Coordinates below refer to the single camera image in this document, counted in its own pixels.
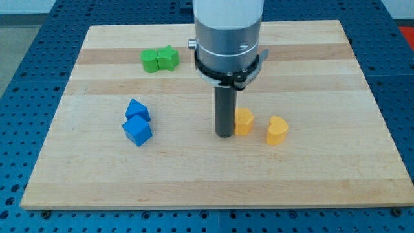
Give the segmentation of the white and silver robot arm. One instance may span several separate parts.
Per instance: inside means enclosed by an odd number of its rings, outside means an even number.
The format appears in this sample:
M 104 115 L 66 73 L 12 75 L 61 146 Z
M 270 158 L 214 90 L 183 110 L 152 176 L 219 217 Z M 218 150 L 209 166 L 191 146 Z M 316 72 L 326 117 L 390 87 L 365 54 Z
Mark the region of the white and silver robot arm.
M 194 50 L 199 76 L 216 88 L 243 90 L 259 74 L 268 50 L 258 53 L 263 0 L 194 0 Z

